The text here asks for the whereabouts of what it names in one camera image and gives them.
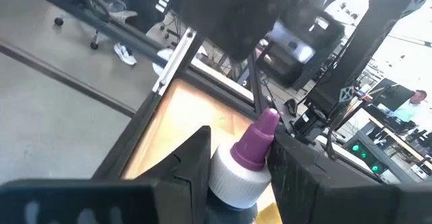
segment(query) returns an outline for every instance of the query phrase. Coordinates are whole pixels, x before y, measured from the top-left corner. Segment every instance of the desk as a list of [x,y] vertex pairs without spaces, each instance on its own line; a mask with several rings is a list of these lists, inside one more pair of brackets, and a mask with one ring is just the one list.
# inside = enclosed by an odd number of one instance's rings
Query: desk
[[[403,141],[403,139],[401,139],[399,136],[397,136],[395,133],[393,133],[390,129],[386,128],[380,121],[375,119],[372,115],[367,113],[364,109],[362,109],[362,110],[368,115],[368,118],[371,122],[373,122],[378,127],[383,128],[384,132],[387,133],[390,137],[392,137],[396,141],[397,144],[399,144],[401,147],[403,147],[405,150],[407,150],[410,154],[412,154],[419,161],[422,161],[424,159],[422,155],[420,155],[417,151],[415,151],[409,144],[405,143],[405,141]],[[428,168],[432,169],[432,164],[430,162],[425,162],[425,164]]]
[[[143,133],[123,178],[134,179],[157,164],[202,125],[211,127],[211,153],[222,142],[237,142],[251,120],[183,80],[172,82]],[[258,201],[259,210],[275,202],[269,186]]]

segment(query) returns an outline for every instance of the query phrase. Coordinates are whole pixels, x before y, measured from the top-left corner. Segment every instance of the white sneaker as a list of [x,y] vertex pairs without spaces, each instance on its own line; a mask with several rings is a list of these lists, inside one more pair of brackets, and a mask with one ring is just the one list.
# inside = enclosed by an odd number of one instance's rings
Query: white sneaker
[[128,65],[136,64],[136,59],[132,55],[131,50],[121,45],[120,43],[114,45],[114,51],[120,57],[121,61],[123,61],[124,63],[127,63]]

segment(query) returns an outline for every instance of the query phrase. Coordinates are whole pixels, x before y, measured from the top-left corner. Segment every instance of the concrete floor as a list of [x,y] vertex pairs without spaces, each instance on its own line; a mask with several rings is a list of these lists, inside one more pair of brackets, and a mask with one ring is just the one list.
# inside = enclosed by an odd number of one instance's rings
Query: concrete floor
[[[0,0],[0,38],[113,98],[139,108],[157,80],[136,55],[130,67],[94,28],[43,0]],[[90,177],[130,118],[0,54],[0,183],[27,177]]]
[[129,120],[0,54],[0,182],[91,177]]

